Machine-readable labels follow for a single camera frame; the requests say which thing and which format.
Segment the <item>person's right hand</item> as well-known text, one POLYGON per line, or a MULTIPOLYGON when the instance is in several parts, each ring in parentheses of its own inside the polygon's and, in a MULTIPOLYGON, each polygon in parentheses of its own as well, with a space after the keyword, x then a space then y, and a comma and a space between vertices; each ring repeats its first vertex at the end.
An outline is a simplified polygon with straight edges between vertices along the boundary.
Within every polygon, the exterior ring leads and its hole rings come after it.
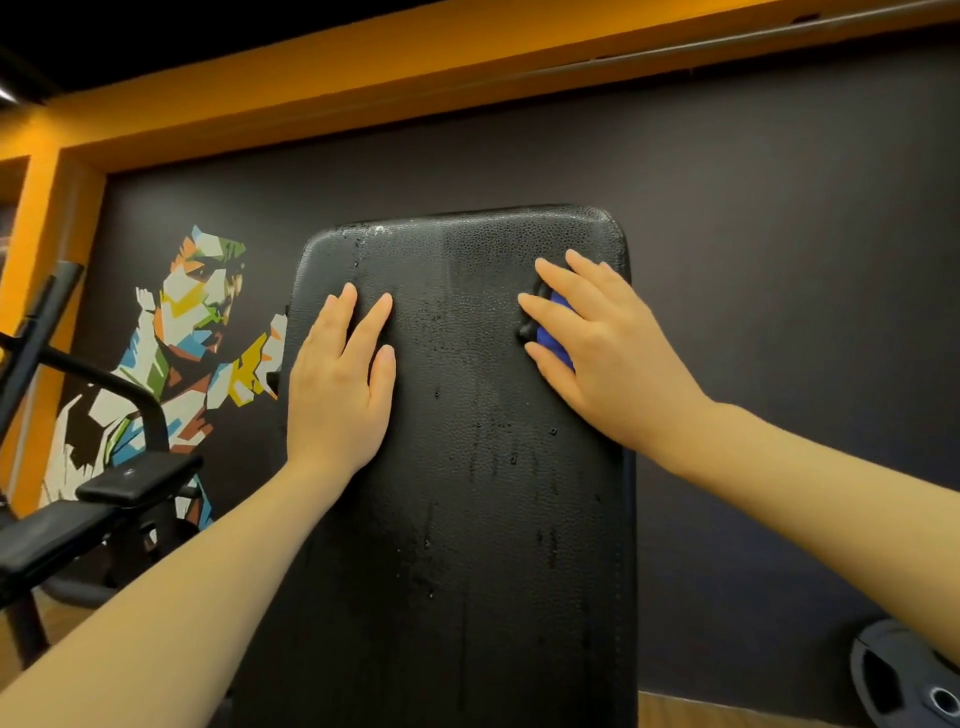
POLYGON ((666 339, 650 307, 614 268, 609 319, 583 319, 521 293, 522 311, 567 350, 581 401, 565 401, 596 431, 667 469, 713 402, 666 339))

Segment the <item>black weight plate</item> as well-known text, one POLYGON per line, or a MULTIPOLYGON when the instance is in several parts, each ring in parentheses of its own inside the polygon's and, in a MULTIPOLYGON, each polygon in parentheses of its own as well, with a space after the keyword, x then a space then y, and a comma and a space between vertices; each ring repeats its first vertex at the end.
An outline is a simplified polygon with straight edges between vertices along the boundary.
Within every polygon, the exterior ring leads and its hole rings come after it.
POLYGON ((897 620, 856 636, 849 671, 875 728, 960 728, 960 665, 897 620))

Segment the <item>person's right forearm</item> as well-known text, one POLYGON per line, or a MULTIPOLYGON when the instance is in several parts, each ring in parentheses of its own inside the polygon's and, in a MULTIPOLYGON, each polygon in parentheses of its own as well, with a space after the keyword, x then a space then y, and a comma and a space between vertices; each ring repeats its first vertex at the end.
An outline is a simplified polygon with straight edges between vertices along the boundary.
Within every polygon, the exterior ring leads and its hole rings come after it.
POLYGON ((960 492, 700 399, 637 448, 796 544, 960 667, 960 492))

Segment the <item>blue cleaning cloth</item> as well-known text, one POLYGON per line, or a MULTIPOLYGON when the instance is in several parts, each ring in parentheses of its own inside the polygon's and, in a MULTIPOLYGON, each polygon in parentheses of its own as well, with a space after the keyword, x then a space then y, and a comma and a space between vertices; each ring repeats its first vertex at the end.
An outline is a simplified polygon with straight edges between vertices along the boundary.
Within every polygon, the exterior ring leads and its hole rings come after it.
MULTIPOLYGON (((560 293, 554 291, 551 288, 547 288, 547 294, 541 296, 546 298, 550 302, 561 306, 567 310, 573 310, 570 303, 567 299, 560 293)), ((553 355, 558 358, 571 372, 575 372, 575 367, 572 362, 572 359, 565 349, 563 344, 559 342, 546 328, 544 328, 540 323, 535 327, 534 331, 534 340, 540 346, 545 347, 548 351, 552 352, 553 355)))

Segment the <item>grey ceiling pipe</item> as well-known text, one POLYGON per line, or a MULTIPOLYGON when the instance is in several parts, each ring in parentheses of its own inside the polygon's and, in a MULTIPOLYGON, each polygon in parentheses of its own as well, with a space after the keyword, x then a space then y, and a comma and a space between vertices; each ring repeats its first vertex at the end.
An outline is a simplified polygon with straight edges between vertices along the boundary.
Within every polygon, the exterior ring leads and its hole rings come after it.
POLYGON ((960 24, 960 0, 897 0, 484 79, 433 80, 429 85, 390 94, 381 90, 368 99, 330 109, 329 113, 366 114, 387 107, 410 106, 411 116, 419 117, 431 115, 427 107, 436 104, 438 113, 445 114, 951 24, 960 24))

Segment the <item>black padded bench backrest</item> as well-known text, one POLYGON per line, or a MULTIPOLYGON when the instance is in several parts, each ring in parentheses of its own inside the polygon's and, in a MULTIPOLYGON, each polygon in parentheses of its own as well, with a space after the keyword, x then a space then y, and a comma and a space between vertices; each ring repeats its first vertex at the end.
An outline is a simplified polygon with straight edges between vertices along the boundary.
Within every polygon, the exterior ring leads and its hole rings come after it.
POLYGON ((638 728, 636 457, 523 343, 535 260, 628 272, 604 210, 537 205, 345 224, 298 262, 284 364, 324 299, 385 292, 389 429, 291 564, 229 728, 638 728))

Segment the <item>person's left forearm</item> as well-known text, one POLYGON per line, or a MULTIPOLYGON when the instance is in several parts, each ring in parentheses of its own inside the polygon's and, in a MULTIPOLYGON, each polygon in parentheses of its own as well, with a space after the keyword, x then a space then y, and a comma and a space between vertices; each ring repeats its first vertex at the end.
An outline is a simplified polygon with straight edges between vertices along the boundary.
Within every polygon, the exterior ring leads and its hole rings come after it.
POLYGON ((206 728, 356 467, 289 462, 0 693, 0 728, 206 728))

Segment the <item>person's left hand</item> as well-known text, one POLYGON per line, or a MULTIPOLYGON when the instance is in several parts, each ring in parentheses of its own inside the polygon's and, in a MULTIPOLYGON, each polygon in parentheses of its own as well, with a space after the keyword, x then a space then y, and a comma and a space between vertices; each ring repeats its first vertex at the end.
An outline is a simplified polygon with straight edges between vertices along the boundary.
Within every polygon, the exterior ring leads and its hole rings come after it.
POLYGON ((378 453, 398 375, 396 351, 380 337, 368 368, 343 361, 356 327, 357 304, 352 282, 343 285, 339 295, 326 298, 298 351, 290 380, 287 467, 334 498, 378 453))

